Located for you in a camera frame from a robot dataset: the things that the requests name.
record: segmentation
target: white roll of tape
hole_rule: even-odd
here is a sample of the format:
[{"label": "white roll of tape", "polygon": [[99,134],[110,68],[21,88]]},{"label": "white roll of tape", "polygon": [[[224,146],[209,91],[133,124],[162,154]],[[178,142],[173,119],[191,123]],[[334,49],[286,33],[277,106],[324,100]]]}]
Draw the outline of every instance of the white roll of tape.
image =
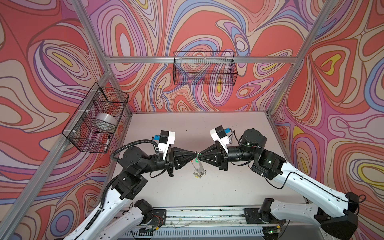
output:
[{"label": "white roll of tape", "polygon": [[99,113],[95,117],[98,120],[110,123],[110,124],[105,124],[104,122],[101,121],[94,121],[94,124],[97,128],[104,130],[104,131],[112,131],[115,129],[115,126],[117,125],[116,118],[114,118],[112,115],[108,113]]}]

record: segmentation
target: aluminum frame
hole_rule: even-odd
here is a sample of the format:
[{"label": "aluminum frame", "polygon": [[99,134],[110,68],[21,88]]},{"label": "aluminum frame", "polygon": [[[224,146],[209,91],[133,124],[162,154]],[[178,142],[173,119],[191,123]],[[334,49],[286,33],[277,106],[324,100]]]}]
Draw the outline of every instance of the aluminum frame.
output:
[{"label": "aluminum frame", "polygon": [[[108,79],[110,78],[110,75],[110,72],[105,72],[99,79],[99,85],[105,86],[108,82]],[[94,87],[96,88],[93,89],[94,91],[90,91],[90,94],[86,97],[86,99],[84,99],[84,103],[79,107],[78,111],[75,113],[75,116],[67,125],[67,129],[73,128],[73,126],[83,114],[83,111],[91,102],[98,86],[96,85]],[[0,239],[10,239],[12,237],[17,226],[23,220],[23,217],[27,213],[29,207],[44,186],[44,183],[48,177],[51,175],[57,162],[60,160],[69,144],[70,141],[64,135],[60,134],[59,139],[56,141],[48,155],[45,157],[44,161],[38,167],[32,178],[28,181],[28,184],[16,199],[11,209],[2,219],[2,222],[0,223]]]},{"label": "aluminum frame", "polygon": [[[132,120],[132,115],[129,115],[128,122],[127,122],[127,125],[124,128],[123,133],[122,133],[121,139],[120,139],[119,144],[118,144],[118,148],[121,147],[123,145],[123,143],[124,143],[125,136],[127,135],[127,131],[128,131],[129,125],[131,124],[131,120]],[[107,176],[105,177],[105,181],[103,183],[103,186],[101,187],[101,191],[103,189],[105,189],[107,184],[111,181],[111,179],[113,177],[113,173],[115,172],[116,164],[117,164],[116,161],[112,161],[111,160],[111,163],[109,164],[109,168],[108,168],[108,171],[107,171]],[[99,196],[97,198],[97,201],[96,201],[97,204],[100,203],[100,200],[101,200],[101,194],[99,194]]]},{"label": "aluminum frame", "polygon": [[276,91],[269,107],[267,109],[267,113],[270,114],[272,110],[279,104],[279,99],[285,94],[288,85],[292,82],[295,77],[296,72],[299,70],[301,63],[304,61],[305,55],[308,53],[311,45],[315,41],[319,31],[323,27],[327,17],[331,13],[333,7],[336,5],[338,0],[326,0],[323,7],[321,8],[319,15],[315,19],[312,28],[308,32],[307,37],[304,39],[303,44],[300,47],[300,50],[297,54],[297,61],[295,64],[292,64],[288,69],[286,76],[284,77],[282,83]]},{"label": "aluminum frame", "polygon": [[[106,62],[111,63],[173,63],[171,56],[106,56]],[[233,57],[235,63],[296,63],[297,57]]]},{"label": "aluminum frame", "polygon": [[271,128],[272,128],[273,133],[275,134],[275,137],[277,138],[277,141],[278,141],[278,143],[279,143],[279,146],[280,146],[281,150],[283,151],[283,154],[284,154],[285,159],[286,159],[288,162],[293,163],[293,162],[292,162],[292,159],[291,159],[291,156],[290,156],[290,155],[288,154],[288,152],[286,151],[286,148],[285,148],[285,145],[284,145],[284,143],[283,143],[283,140],[281,139],[281,137],[280,137],[280,135],[279,135],[279,133],[278,133],[278,131],[277,131],[276,125],[273,123],[273,120],[272,120],[271,116],[270,116],[267,112],[265,112],[265,116],[266,116],[266,118],[267,118],[267,120],[268,120],[268,122],[269,122],[269,125],[270,125]]},{"label": "aluminum frame", "polygon": [[[234,61],[235,63],[291,63],[292,66],[287,72],[286,77],[284,78],[283,82],[281,83],[279,89],[277,90],[266,114],[267,118],[270,121],[271,126],[274,125],[273,122],[271,122],[269,112],[271,109],[275,107],[275,105],[278,103],[278,100],[281,98],[281,96],[285,93],[286,87],[289,85],[289,83],[292,81],[296,71],[298,70],[301,62],[303,61],[305,54],[308,52],[310,46],[312,45],[313,41],[315,40],[317,33],[321,29],[322,25],[325,22],[325,19],[328,17],[329,13],[331,12],[333,6],[336,4],[337,0],[326,0],[324,3],[322,9],[319,12],[319,15],[317,16],[314,25],[310,29],[308,36],[305,38],[299,53],[296,57],[235,57]],[[107,56],[103,50],[103,48],[100,45],[100,42],[97,38],[97,35],[95,33],[95,30],[92,26],[92,23],[90,21],[90,18],[86,12],[86,9],[84,5],[81,3],[81,0],[72,0],[73,7],[75,9],[76,14],[79,17],[79,20],[81,24],[84,27],[84,30],[88,36],[88,38],[91,41],[91,45],[93,45],[96,54],[100,60],[100,63],[102,64],[105,72],[103,76],[98,81],[100,86],[105,86],[108,82],[108,80],[111,81],[111,85],[117,89],[121,89],[115,75],[113,74],[110,64],[112,63],[172,63],[173,57],[112,57]],[[132,113],[127,109],[129,118],[131,118]],[[81,114],[78,112],[76,113],[76,117],[73,119],[78,119]],[[284,146],[279,141],[280,146],[282,147],[283,151],[285,151]],[[55,143],[55,145],[52,147],[51,151],[48,153],[47,157],[44,159],[42,164],[39,166],[31,180],[28,182],[27,186],[23,189],[20,196],[17,198],[15,203],[12,205],[11,209],[7,212],[5,217],[2,219],[2,222],[0,223],[0,239],[10,239],[16,230],[17,226],[21,222],[22,218],[27,213],[29,207],[31,206],[32,202],[36,198],[37,194],[40,192],[42,186],[46,182],[47,178],[51,174],[52,170],[56,166],[58,160],[61,158],[62,154],[65,152],[65,149],[68,147],[69,141],[65,138],[65,136],[61,135],[59,140]]]}]

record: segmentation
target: white table surface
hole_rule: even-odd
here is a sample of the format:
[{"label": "white table surface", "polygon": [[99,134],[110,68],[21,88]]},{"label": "white table surface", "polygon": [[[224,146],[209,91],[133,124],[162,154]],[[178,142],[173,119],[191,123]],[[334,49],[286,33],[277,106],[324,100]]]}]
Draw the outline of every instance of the white table surface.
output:
[{"label": "white table surface", "polygon": [[[124,144],[151,139],[153,135],[159,135],[161,130],[166,130],[176,133],[173,147],[202,151],[214,143],[209,131],[219,125],[224,129],[230,127],[236,130],[238,138],[246,129],[255,128],[267,137],[266,149],[284,156],[263,112],[133,114]],[[150,144],[140,144],[138,147],[148,155],[154,154]],[[304,203],[300,194],[288,187],[281,190],[273,188],[247,166],[228,163],[226,172],[204,162],[203,167],[207,174],[201,179],[193,175],[194,168],[190,163],[182,169],[174,170],[174,177],[169,177],[167,172],[156,178],[150,178],[148,173],[143,174],[148,183],[134,202],[145,199],[153,207],[261,205],[265,198]],[[117,164],[114,176],[121,170],[122,167]]]}]

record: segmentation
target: ventilated metal panel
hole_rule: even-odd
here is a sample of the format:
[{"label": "ventilated metal panel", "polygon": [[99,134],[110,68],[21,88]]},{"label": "ventilated metal panel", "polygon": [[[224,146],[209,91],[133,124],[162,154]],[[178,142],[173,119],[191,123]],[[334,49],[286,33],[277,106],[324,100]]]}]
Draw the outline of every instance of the ventilated metal panel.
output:
[{"label": "ventilated metal panel", "polygon": [[[150,234],[139,234],[139,229],[132,229],[135,238],[180,238],[180,237],[262,237],[263,227],[179,227],[160,228]],[[122,238],[131,238],[131,231]]]}]

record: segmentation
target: cable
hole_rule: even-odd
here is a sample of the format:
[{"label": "cable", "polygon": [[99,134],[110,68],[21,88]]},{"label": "cable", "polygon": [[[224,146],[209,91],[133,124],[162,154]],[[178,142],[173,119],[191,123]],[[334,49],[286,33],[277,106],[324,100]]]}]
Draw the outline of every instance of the cable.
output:
[{"label": "cable", "polygon": [[241,135],[240,139],[237,139],[235,131],[236,131],[236,130],[233,131],[233,134],[235,135],[235,139],[237,140],[237,143],[238,143],[239,146],[240,146],[240,145],[241,145],[240,140],[241,140],[241,138],[243,137],[243,135]]},{"label": "cable", "polygon": [[126,144],[124,146],[121,146],[121,147],[119,147],[118,149],[116,149],[115,151],[112,152],[110,158],[113,161],[118,162],[118,161],[120,161],[120,158],[116,157],[116,154],[120,153],[124,149],[127,149],[129,147],[132,147],[132,146],[135,146],[135,145],[138,145],[138,144],[142,144],[142,143],[153,144],[153,146],[155,147],[156,157],[159,158],[160,152],[159,152],[159,146],[158,146],[157,142],[154,142],[153,140],[149,140],[149,139],[138,140],[138,141],[134,141],[134,142],[128,143],[128,144]]},{"label": "cable", "polygon": [[360,203],[364,202],[365,200],[367,200],[367,195],[361,194],[361,195],[359,195],[359,199],[360,199],[361,196],[364,196],[364,199],[361,200],[360,202],[349,202],[349,201],[345,201],[345,200],[342,200],[342,199],[340,199],[340,200],[343,201],[343,202],[350,203],[350,204],[360,204]]},{"label": "cable", "polygon": [[163,171],[161,171],[161,173],[159,173],[158,175],[153,176],[153,177],[151,176],[151,173],[152,173],[152,172],[150,172],[150,173],[149,173],[149,177],[150,177],[150,178],[158,177],[158,176],[160,176],[161,174],[165,173],[165,171],[166,171],[166,169],[164,169]]},{"label": "cable", "polygon": [[110,186],[112,185],[112,183],[119,177],[119,175],[115,176],[106,186],[105,186],[105,189],[103,191],[103,193],[101,194],[101,200],[100,200],[100,206],[99,206],[99,210],[96,211],[95,215],[93,215],[92,219],[90,220],[90,222],[85,226],[85,230],[88,230],[93,222],[97,219],[97,217],[99,216],[99,214],[104,211],[103,207],[104,207],[104,203],[105,203],[105,198],[107,197],[107,193],[109,191],[109,188]]},{"label": "cable", "polygon": [[290,222],[291,222],[291,220],[288,220],[287,226],[285,226],[284,231],[281,233],[281,235],[276,240],[280,239],[283,236],[283,234],[285,233],[285,230],[287,230],[287,227],[288,227]]},{"label": "cable", "polygon": [[[249,166],[249,164],[248,164],[248,168],[249,168],[252,172],[255,172],[254,170],[252,170],[252,168]],[[322,188],[321,186],[317,185],[316,183],[314,183],[314,182],[312,182],[312,181],[306,179],[305,177],[301,176],[300,174],[298,174],[298,173],[296,173],[296,172],[290,172],[290,173],[288,173],[288,175],[287,175],[287,177],[286,177],[286,179],[285,179],[285,181],[284,181],[284,184],[283,184],[280,188],[279,188],[279,187],[275,187],[274,185],[272,185],[272,184],[266,179],[266,177],[264,177],[264,179],[265,179],[265,180],[266,180],[272,187],[274,187],[274,188],[276,188],[276,189],[282,189],[282,188],[284,187],[285,183],[287,182],[288,177],[289,177],[289,175],[290,175],[291,173],[294,173],[294,174],[298,175],[299,177],[301,177],[302,179],[309,181],[310,183],[312,183],[312,184],[315,185],[316,187],[318,187],[318,188],[320,188],[321,190],[323,190],[323,191],[327,192],[328,194],[330,194],[332,197],[335,197],[335,198],[337,198],[337,199],[339,199],[339,200],[341,200],[341,201],[343,201],[343,202],[347,202],[347,203],[351,203],[351,204],[360,204],[360,203],[364,202],[364,201],[367,199],[367,196],[366,196],[365,194],[361,194],[361,195],[359,195],[359,199],[360,199],[361,196],[364,196],[364,199],[361,200],[360,202],[350,202],[350,201],[345,201],[345,200],[341,199],[340,197],[338,197],[338,196],[332,194],[331,192],[325,190],[324,188]]]},{"label": "cable", "polygon": [[131,204],[129,205],[128,210],[122,212],[122,215],[124,216],[124,213],[129,212],[129,210],[130,210],[132,207],[133,207],[133,202],[131,202]]},{"label": "cable", "polygon": [[131,234],[132,234],[133,239],[137,239],[137,238],[135,238],[135,236],[133,235],[132,228],[131,228]]},{"label": "cable", "polygon": [[235,166],[244,166],[244,165],[247,165],[247,164],[249,164],[251,161],[248,161],[248,162],[245,162],[245,163],[242,163],[242,164],[234,164],[233,162],[231,162],[232,163],[232,165],[235,165]]},{"label": "cable", "polygon": [[253,218],[253,217],[250,217],[250,216],[246,216],[244,214],[241,214],[242,217],[245,217],[245,218],[249,218],[249,219],[252,219],[254,221],[261,221],[260,219],[256,219],[256,218]]},{"label": "cable", "polygon": [[77,235],[77,237],[74,240],[76,240],[78,237],[80,237],[84,231],[85,231],[85,229],[79,235]]},{"label": "cable", "polygon": [[235,130],[232,132],[232,129],[231,129],[231,134],[228,136],[228,138],[231,138],[231,141],[229,141],[229,144],[232,144],[233,142],[233,133],[235,132]]},{"label": "cable", "polygon": [[163,219],[160,217],[160,216],[157,216],[157,215],[154,215],[155,217],[157,217],[159,220],[161,220],[161,225],[160,225],[160,222],[159,222],[159,227],[160,226],[163,226],[164,222],[163,222]]},{"label": "cable", "polygon": [[281,186],[281,187],[275,187],[274,185],[272,185],[267,179],[266,179],[266,177],[264,177],[264,179],[269,183],[269,185],[271,185],[272,187],[274,187],[274,188],[276,188],[276,189],[283,189],[283,187],[285,186],[285,183],[287,182],[287,180],[288,180],[288,177],[289,177],[289,175],[291,174],[291,173],[294,173],[294,174],[297,174],[297,173],[295,173],[295,172],[290,172],[290,173],[288,173],[288,176],[286,177],[286,179],[285,179],[285,181],[284,181],[284,183],[283,183],[283,185]]}]

